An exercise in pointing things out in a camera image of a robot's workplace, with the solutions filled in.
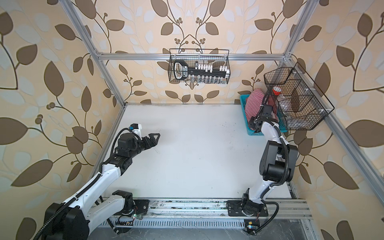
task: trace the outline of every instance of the black wire mesh basket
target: black wire mesh basket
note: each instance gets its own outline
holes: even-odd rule
[[[229,50],[169,49],[168,77],[171,83],[228,84],[231,76]]]
[[[284,116],[287,130],[313,130],[334,110],[331,101],[307,73],[313,86],[306,84],[302,78],[305,73],[304,68],[296,64],[293,68],[282,67],[264,74],[268,93]],[[324,104],[316,95],[323,97]]]

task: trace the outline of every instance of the blue plastic basket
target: blue plastic basket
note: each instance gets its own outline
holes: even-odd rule
[[[240,95],[240,102],[241,102],[241,106],[243,108],[243,115],[244,115],[244,120],[245,120],[245,127],[247,128],[247,133],[248,133],[248,135],[251,135],[251,136],[263,136],[264,134],[262,132],[255,132],[254,130],[251,130],[248,127],[247,117],[245,116],[245,102],[247,100],[247,97],[249,97],[249,94]],[[280,129],[280,131],[281,132],[286,132],[287,130],[285,129],[284,123],[282,121],[283,116],[282,116],[282,114],[279,111],[277,112],[277,116],[279,118],[279,129]]]

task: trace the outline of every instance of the black cord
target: black cord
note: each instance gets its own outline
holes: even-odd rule
[[[63,212],[69,205],[71,205],[76,199],[78,199],[81,195],[83,195],[88,189],[90,189],[96,182],[99,180],[101,177],[101,174],[98,174],[95,179],[88,185],[86,186],[81,192],[76,194],[75,197],[73,197],[71,200],[69,200],[67,203],[65,203],[63,206],[61,206],[45,223],[44,225],[40,228],[40,230],[36,233],[35,237],[33,240],[38,240],[40,236],[43,234],[44,230],[47,228],[47,226],[61,213]]]

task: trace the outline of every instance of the wall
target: wall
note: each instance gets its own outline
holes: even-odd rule
[[[381,174],[383,11],[378,0],[321,0],[293,55]],[[300,152],[293,181],[323,238],[382,239],[384,208],[327,125],[296,131],[288,139]]]
[[[250,94],[256,88],[266,90],[263,75],[276,69],[274,61],[232,61],[229,84],[172,84],[166,71],[168,62],[109,62],[108,69],[128,103],[240,104],[241,94]]]
[[[283,53],[305,4],[303,0],[285,4],[280,0],[115,0],[97,1],[93,7],[90,2],[73,4],[93,43],[105,53],[169,53],[170,48]],[[111,60],[106,64],[128,103],[238,103],[239,92],[252,90],[249,84],[265,89],[263,74],[277,66],[273,61],[233,61],[228,85],[177,86],[168,83],[165,61]],[[263,69],[256,76],[260,65]]]
[[[100,52],[219,48],[283,53],[303,0],[73,1]]]
[[[120,107],[57,1],[0,1],[0,23],[0,231],[30,239],[87,181]]]

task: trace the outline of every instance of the white tabletop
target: white tabletop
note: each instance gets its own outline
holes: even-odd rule
[[[262,181],[266,139],[247,134],[240,105],[128,105],[117,132],[132,123],[142,136],[160,133],[159,143],[135,156],[104,197],[241,198]],[[283,184],[269,198],[291,195]]]

